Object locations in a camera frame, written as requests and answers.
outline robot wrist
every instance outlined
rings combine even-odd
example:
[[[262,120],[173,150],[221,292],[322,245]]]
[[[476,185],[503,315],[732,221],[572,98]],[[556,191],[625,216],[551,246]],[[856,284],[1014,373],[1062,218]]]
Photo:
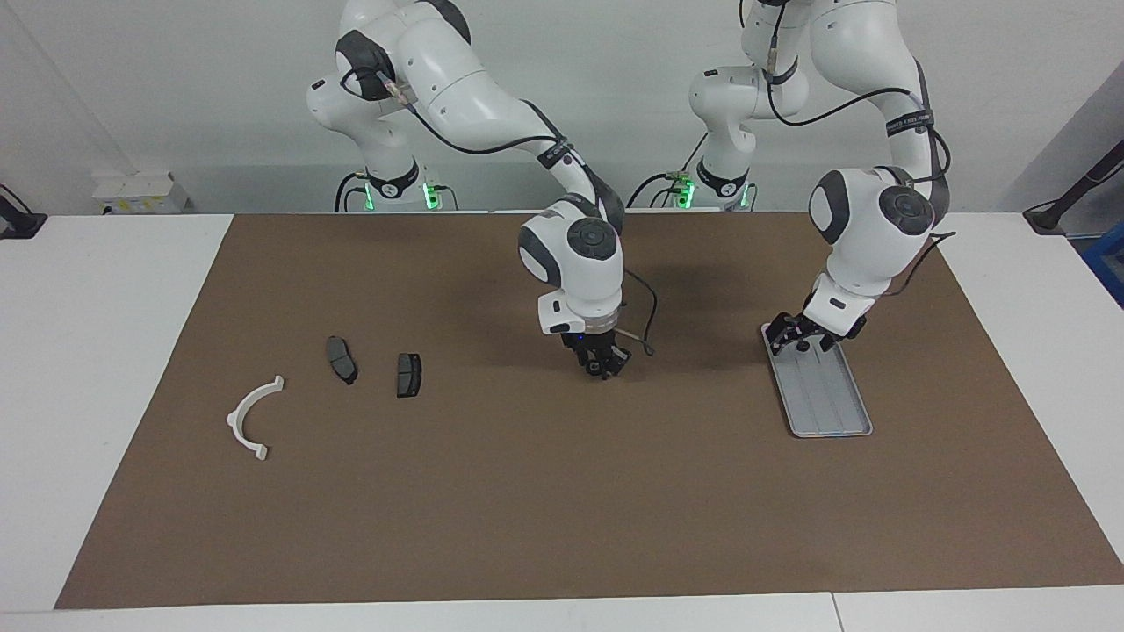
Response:
[[[804,308],[804,315],[828,332],[846,337],[876,300],[843,289],[824,272],[816,280],[816,289]]]

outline black joint cap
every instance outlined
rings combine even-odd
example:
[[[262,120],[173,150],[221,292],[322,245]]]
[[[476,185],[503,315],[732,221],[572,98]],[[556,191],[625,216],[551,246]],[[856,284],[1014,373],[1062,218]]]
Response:
[[[566,233],[570,247],[586,259],[608,261],[617,253],[617,234],[602,219],[579,219]]]

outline white robotic arm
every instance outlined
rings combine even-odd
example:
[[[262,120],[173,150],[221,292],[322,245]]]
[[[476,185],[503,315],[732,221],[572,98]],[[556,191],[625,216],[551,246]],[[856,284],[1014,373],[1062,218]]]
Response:
[[[397,161],[393,169],[380,169],[397,172],[406,164],[390,128],[372,130],[370,118],[374,108],[373,123],[405,108],[457,151],[482,155],[519,148],[562,184],[565,196],[524,224],[519,255],[528,271],[555,288],[538,301],[543,332],[561,334],[590,374],[617,374],[631,354],[616,345],[614,331],[624,280],[624,205],[616,192],[542,111],[496,83],[472,51],[468,24],[452,2],[423,0],[399,8],[388,0],[351,0],[342,33],[336,46],[341,78],[328,83],[361,105],[348,106],[354,118],[339,117],[348,124],[326,127],[352,136],[361,148],[373,147],[369,165]],[[311,92],[310,106],[316,102]],[[337,99],[334,90],[325,94],[330,97],[323,101]],[[360,123],[364,107],[370,115]]]
[[[896,0],[755,1],[742,38],[752,65],[707,71],[691,89],[691,106],[709,132],[699,180],[719,198],[735,198],[755,147],[749,120],[806,125],[842,109],[787,119],[808,96],[796,56],[806,29],[821,74],[882,112],[894,164],[832,171],[816,187],[809,211],[833,252],[804,312],[781,314],[771,325],[774,353],[814,335],[824,335],[825,350],[858,335],[949,208],[949,164],[939,152],[948,155],[948,147],[933,127],[925,76],[901,37]]]

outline white wall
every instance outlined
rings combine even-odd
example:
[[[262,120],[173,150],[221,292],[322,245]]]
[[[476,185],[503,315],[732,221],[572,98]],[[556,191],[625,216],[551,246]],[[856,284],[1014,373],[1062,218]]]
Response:
[[[350,143],[319,128],[303,103],[307,84],[333,66],[344,0],[6,3],[127,160],[171,170],[202,211],[327,210],[338,178],[357,166]],[[649,173],[679,166],[697,142],[703,127],[687,89],[697,72],[743,58],[736,4],[460,1],[492,74],[538,102],[625,196]],[[1124,58],[1120,0],[899,4],[955,151],[958,210],[992,207]],[[0,177],[47,210],[78,210],[89,192],[82,174],[115,161],[79,141],[89,125],[55,107],[42,79],[0,49]],[[819,80],[814,89],[808,114],[846,97]],[[460,156],[413,127],[419,156],[465,206],[535,207],[556,197],[529,156]],[[754,178],[767,207],[801,207],[827,169],[888,160],[869,107],[812,128],[756,129]],[[61,174],[63,190],[43,173]]]

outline white plastic arc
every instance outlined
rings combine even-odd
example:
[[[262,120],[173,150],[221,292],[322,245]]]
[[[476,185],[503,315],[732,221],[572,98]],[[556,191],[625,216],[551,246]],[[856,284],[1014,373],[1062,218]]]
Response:
[[[246,413],[254,407],[266,396],[273,395],[274,392],[281,392],[284,389],[284,378],[278,376],[272,382],[257,387],[250,395],[247,395],[238,407],[234,409],[233,413],[226,416],[226,425],[230,426],[234,431],[234,437],[238,440],[238,443],[251,450],[259,461],[264,461],[265,457],[269,455],[270,449],[262,445],[261,443],[254,443],[246,439],[245,433],[242,430],[242,424],[246,421]]]

